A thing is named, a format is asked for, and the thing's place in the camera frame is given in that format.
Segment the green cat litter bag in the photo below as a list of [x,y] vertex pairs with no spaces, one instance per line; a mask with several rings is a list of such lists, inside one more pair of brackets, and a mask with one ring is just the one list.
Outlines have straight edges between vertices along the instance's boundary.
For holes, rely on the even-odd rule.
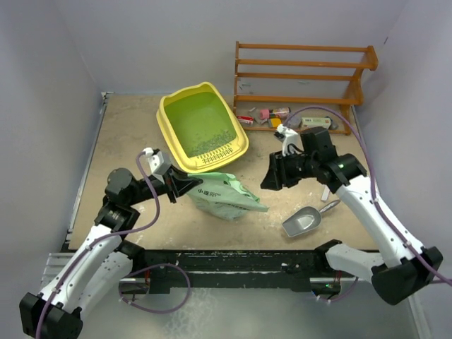
[[202,183],[186,193],[199,209],[223,220],[235,220],[248,211],[266,213],[268,207],[261,204],[260,198],[233,174],[206,172],[188,174],[190,179],[201,179]]

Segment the silver metal scoop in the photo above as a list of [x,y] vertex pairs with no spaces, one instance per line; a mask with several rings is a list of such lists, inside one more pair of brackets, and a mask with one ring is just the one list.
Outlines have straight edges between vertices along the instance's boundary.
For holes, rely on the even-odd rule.
[[282,228],[288,237],[297,237],[315,230],[321,224],[322,215],[338,204],[340,200],[334,200],[320,210],[312,206],[303,207],[286,219],[282,223]]

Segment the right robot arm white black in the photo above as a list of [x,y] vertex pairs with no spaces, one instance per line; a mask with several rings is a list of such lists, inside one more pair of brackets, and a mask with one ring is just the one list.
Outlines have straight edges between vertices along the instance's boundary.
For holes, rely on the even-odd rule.
[[282,150],[270,154],[261,188],[279,191],[315,178],[353,212],[378,248],[368,253],[331,240],[317,248],[314,268],[319,275],[330,276],[337,270],[349,273],[371,283],[390,305],[432,283],[444,259],[442,253],[435,246],[427,248],[401,224],[359,160],[337,154],[327,129],[297,133],[279,125],[275,137],[282,142]]

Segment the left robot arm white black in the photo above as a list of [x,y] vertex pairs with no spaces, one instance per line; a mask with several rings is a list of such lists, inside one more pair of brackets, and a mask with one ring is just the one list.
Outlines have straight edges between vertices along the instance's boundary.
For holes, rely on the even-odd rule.
[[95,305],[127,275],[145,270],[144,250],[126,241],[140,213],[133,205],[168,195],[171,202],[201,179],[170,167],[160,178],[137,180],[124,168],[107,178],[102,207],[88,236],[56,277],[19,303],[23,332],[32,338],[77,338]]

